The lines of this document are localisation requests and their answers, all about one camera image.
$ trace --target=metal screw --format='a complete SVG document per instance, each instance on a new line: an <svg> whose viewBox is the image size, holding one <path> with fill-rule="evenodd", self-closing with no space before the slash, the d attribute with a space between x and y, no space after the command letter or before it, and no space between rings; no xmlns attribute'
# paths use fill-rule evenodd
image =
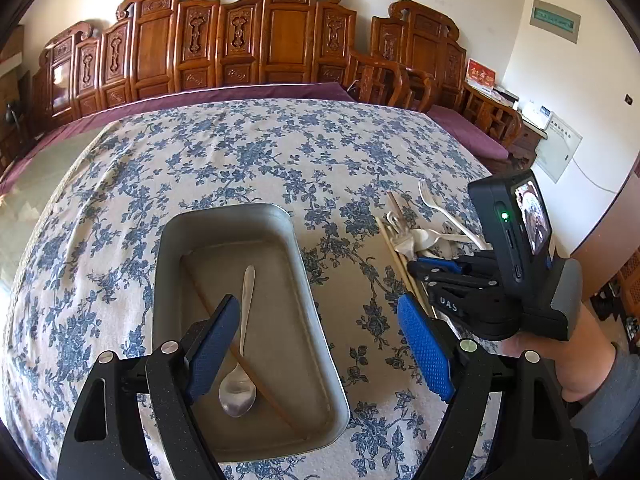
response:
<svg viewBox="0 0 640 480"><path fill-rule="evenodd" d="M462 348L465 352L475 352L478 350L478 343L473 341L472 339L463 339L460 341L460 348Z"/></svg>
<svg viewBox="0 0 640 480"><path fill-rule="evenodd" d="M540 356L533 350L527 350L526 352L524 352L524 358L530 363L537 363L538 361L540 361Z"/></svg>
<svg viewBox="0 0 640 480"><path fill-rule="evenodd" d="M178 349L178 343L175 341L167 341L166 343L162 343L160 349L163 354L172 354Z"/></svg>
<svg viewBox="0 0 640 480"><path fill-rule="evenodd" d="M107 350L105 352L102 352L100 355L98 355L98 362L103 365L111 362L112 359L113 359L113 352L111 350Z"/></svg>

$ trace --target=small display screen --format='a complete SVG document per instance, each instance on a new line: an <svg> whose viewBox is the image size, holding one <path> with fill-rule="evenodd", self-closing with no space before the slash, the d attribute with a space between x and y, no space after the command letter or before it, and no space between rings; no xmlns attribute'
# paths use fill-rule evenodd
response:
<svg viewBox="0 0 640 480"><path fill-rule="evenodd" d="M540 192L532 180L514 188L516 202L522 213L522 221L529 238L531 252L538 254L549 238L549 220L540 203Z"/></svg>

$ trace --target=carved wooden headboard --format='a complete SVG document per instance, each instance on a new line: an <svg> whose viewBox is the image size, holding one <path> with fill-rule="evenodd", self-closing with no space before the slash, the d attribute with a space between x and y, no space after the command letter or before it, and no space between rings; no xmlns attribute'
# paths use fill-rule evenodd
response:
<svg viewBox="0 0 640 480"><path fill-rule="evenodd" d="M33 77L40 132L188 89L342 82L356 12L340 0L124 0L98 36L78 22L47 43Z"/></svg>
<svg viewBox="0 0 640 480"><path fill-rule="evenodd" d="M460 31L445 14L413 0L389 5L389 17L371 20L371 55L429 75L430 104L457 109L463 91L466 50Z"/></svg>

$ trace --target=sleeve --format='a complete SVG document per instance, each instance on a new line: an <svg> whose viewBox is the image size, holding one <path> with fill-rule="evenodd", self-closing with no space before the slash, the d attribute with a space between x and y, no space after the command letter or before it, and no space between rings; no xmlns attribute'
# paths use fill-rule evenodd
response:
<svg viewBox="0 0 640 480"><path fill-rule="evenodd" d="M593 398L572 418L584 431L593 466L601 475L618 455L640 419L640 358L616 346L616 360Z"/></svg>

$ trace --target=spoon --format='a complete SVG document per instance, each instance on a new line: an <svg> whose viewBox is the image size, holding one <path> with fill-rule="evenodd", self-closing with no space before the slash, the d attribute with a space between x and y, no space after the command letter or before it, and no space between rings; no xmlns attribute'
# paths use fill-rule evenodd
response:
<svg viewBox="0 0 640 480"><path fill-rule="evenodd" d="M412 237L415 242L415 252L420 252L434 246L440 239L450 240L452 242L467 242L471 240L466 235L450 235L439 233L434 229L411 229Z"/></svg>
<svg viewBox="0 0 640 480"><path fill-rule="evenodd" d="M473 234L460 220L458 220L455 216L453 216L449 211L447 211L443 207L440 207L438 204L436 204L436 201L433 198L433 195L431 194L431 192L429 191L429 188L427 187L426 180L421 180L420 182L418 182L418 190L420 191L420 198L424 202L424 205L430 207L431 209L435 209L436 211L440 211L451 222L453 222L453 224L458 229L460 229L466 236L471 238L471 241L476 244L478 249L480 249L481 251L488 249L486 243L484 243L480 238L478 238L478 236Z"/></svg>
<svg viewBox="0 0 640 480"><path fill-rule="evenodd" d="M244 272L242 282L242 317L240 320L240 355L244 356L244 337L246 336L246 324L249 319L249 307L251 307L251 297L254 294L255 269L248 266ZM236 365L220 383L218 398L222 409L229 416L242 416L254 405L255 384L242 369L240 364Z"/></svg>

